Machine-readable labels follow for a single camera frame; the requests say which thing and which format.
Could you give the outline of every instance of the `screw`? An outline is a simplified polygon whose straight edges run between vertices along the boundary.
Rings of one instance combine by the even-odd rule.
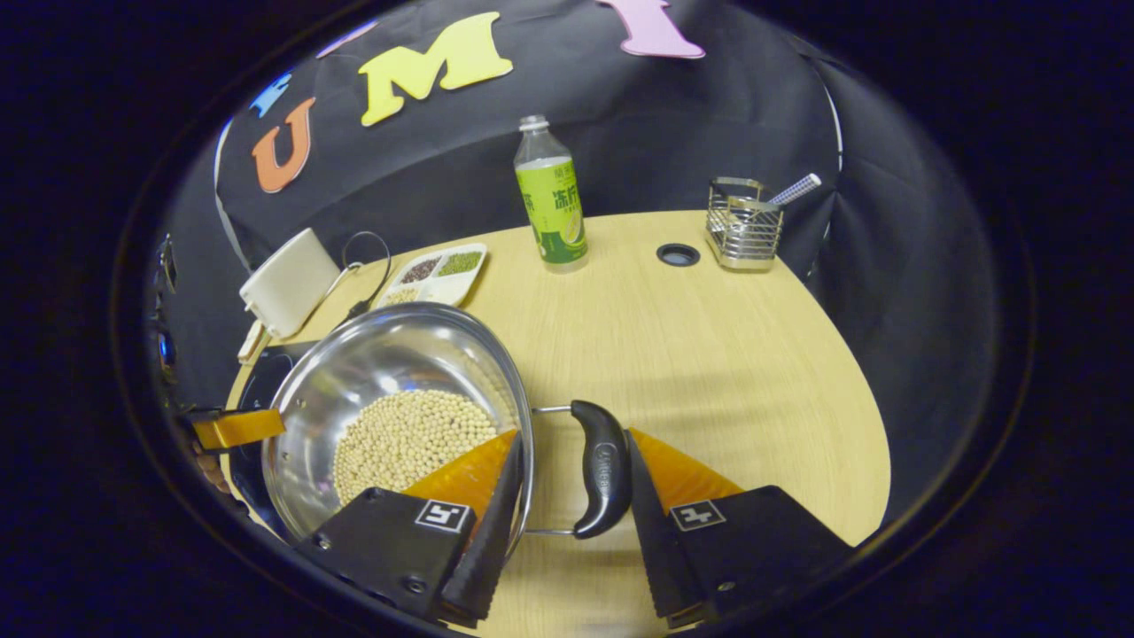
[[[407,578],[405,587],[411,594],[423,594],[425,592],[425,584],[416,578]]]

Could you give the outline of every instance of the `bottle cap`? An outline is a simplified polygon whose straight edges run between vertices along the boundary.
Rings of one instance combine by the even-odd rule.
[[[525,130],[536,130],[539,128],[547,128],[548,120],[542,114],[530,114],[527,117],[519,118],[519,130],[523,133]]]

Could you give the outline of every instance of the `black cable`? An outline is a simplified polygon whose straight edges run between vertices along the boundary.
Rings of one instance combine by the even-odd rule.
[[[342,246],[342,253],[339,255],[340,258],[342,260],[342,266],[344,267],[347,266],[346,265],[347,247],[350,245],[350,241],[355,240],[355,237],[358,237],[359,235],[371,235],[375,239],[382,243],[382,247],[386,249],[386,273],[382,274],[381,282],[378,283],[378,287],[374,288],[374,291],[369,297],[350,306],[350,309],[347,312],[346,318],[344,318],[344,321],[339,323],[339,326],[346,324],[347,322],[352,321],[352,318],[370,309],[370,304],[374,301],[374,297],[376,297],[378,292],[382,290],[382,286],[386,284],[386,280],[390,278],[390,265],[393,262],[393,256],[390,254],[390,246],[386,244],[386,239],[383,239],[381,235],[379,235],[378,232],[371,232],[370,230],[359,230],[354,235],[352,235],[349,239],[347,239],[347,243],[344,244]]]

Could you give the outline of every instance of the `plastic bottle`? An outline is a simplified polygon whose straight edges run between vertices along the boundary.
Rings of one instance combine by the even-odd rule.
[[[542,114],[521,119],[519,130],[516,180],[540,256],[552,272],[577,270],[586,263],[587,246],[570,151],[551,135]]]

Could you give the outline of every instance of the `metal handle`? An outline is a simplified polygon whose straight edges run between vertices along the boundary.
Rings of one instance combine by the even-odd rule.
[[[583,487],[586,490],[586,512],[570,530],[532,529],[528,534],[572,535],[593,538],[607,531],[631,507],[631,457],[626,435],[613,415],[587,401],[570,406],[536,408],[536,415],[570,412],[583,426]]]

